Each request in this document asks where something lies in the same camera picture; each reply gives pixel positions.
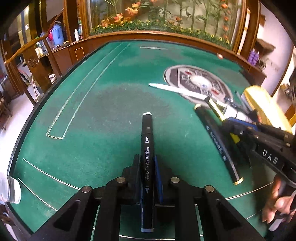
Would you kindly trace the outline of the person's right hand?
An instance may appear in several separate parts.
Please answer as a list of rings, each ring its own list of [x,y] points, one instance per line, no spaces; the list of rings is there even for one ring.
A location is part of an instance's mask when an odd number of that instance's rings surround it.
[[[273,179],[273,186],[269,198],[262,210],[262,222],[271,223],[274,220],[277,211],[280,213],[288,214],[287,222],[290,222],[295,214],[290,211],[290,206],[294,197],[292,196],[280,196],[281,178],[278,174]]]

